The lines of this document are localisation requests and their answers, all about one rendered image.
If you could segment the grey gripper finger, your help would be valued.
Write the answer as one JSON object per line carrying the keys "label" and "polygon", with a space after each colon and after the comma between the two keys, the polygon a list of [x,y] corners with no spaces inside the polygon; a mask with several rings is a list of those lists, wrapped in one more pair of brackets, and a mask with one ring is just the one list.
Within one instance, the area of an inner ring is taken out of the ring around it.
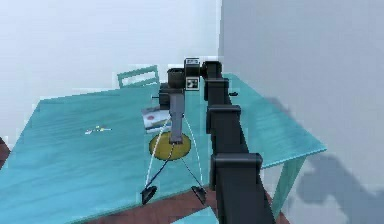
{"label": "grey gripper finger", "polygon": [[[188,120],[185,120],[185,122],[186,122],[186,124],[188,126],[188,129],[189,129],[191,137],[192,137],[192,143],[193,143],[195,151],[196,151],[198,167],[200,168],[201,167],[200,156],[199,156],[197,144],[196,144],[196,141],[195,141],[195,138],[194,138],[194,134],[193,134],[193,131],[191,130],[191,127],[190,127],[190,124],[189,124]],[[197,178],[193,174],[193,172],[191,171],[191,169],[189,168],[189,166],[187,165],[187,163],[185,161],[183,161],[183,164],[185,165],[185,167],[187,168],[188,172],[191,174],[191,176],[194,178],[194,180],[197,183],[197,186],[192,186],[191,187],[192,192],[195,194],[195,196],[200,201],[200,203],[202,205],[204,205],[206,203],[206,194],[207,194],[207,192],[205,191],[205,189],[204,189],[204,187],[202,185],[203,175],[200,175],[200,178]]]}
{"label": "grey gripper finger", "polygon": [[[166,125],[160,128],[160,132],[153,138],[154,143],[150,146],[151,159],[149,162],[144,189],[141,191],[141,203],[147,204],[156,194],[158,187],[153,184],[160,173],[164,170],[173,156],[175,144],[169,142],[170,131],[165,131]],[[161,167],[151,173],[154,159],[163,162]]]}

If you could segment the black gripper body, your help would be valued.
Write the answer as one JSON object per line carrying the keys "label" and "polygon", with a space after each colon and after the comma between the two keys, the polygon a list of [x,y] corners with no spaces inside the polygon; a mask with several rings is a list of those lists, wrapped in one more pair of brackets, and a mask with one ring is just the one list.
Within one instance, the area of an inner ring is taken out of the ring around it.
{"label": "black gripper body", "polygon": [[185,74],[182,68],[170,68],[167,82],[161,83],[158,91],[160,110],[167,110],[168,117],[162,124],[162,130],[169,127],[170,144],[182,144],[182,120],[185,113]]}

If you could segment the white package with red dot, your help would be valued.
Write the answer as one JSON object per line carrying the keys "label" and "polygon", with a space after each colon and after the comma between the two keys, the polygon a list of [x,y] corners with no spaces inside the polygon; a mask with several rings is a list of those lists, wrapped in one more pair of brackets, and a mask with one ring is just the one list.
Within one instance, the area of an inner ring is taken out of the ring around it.
{"label": "white package with red dot", "polygon": [[142,110],[144,129],[147,133],[159,132],[161,129],[171,128],[170,114],[168,110],[161,110],[159,106],[144,108]]}

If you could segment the teal slatted chair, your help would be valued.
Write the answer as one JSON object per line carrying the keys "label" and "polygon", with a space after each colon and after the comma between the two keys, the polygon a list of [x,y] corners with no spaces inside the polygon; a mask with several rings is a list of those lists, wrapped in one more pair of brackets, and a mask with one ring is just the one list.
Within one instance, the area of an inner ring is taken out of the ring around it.
{"label": "teal slatted chair", "polygon": [[[139,79],[141,75],[152,74],[152,77]],[[127,72],[117,74],[119,88],[142,87],[146,85],[159,84],[159,75],[156,65],[144,68],[138,68]]]}

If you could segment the yellow round plate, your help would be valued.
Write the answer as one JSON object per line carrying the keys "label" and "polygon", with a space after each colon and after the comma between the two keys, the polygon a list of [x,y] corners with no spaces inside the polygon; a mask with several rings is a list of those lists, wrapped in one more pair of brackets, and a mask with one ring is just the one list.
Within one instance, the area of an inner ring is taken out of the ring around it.
{"label": "yellow round plate", "polygon": [[170,136],[169,132],[154,136],[149,142],[149,153],[154,155],[156,159],[173,161],[186,156],[190,152],[191,140],[187,135],[182,135],[180,144],[171,143]]}

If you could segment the teal wooden table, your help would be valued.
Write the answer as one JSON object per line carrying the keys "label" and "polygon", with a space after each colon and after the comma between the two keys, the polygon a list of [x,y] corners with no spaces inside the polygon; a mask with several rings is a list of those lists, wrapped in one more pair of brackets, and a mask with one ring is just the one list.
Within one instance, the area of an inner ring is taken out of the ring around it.
{"label": "teal wooden table", "polygon": [[[152,135],[142,109],[155,85],[44,99],[37,104],[0,169],[0,224],[80,224],[139,205]],[[186,94],[186,120],[197,144],[170,162],[156,183],[157,199],[186,191],[193,174],[209,177],[211,138],[202,90]]]}

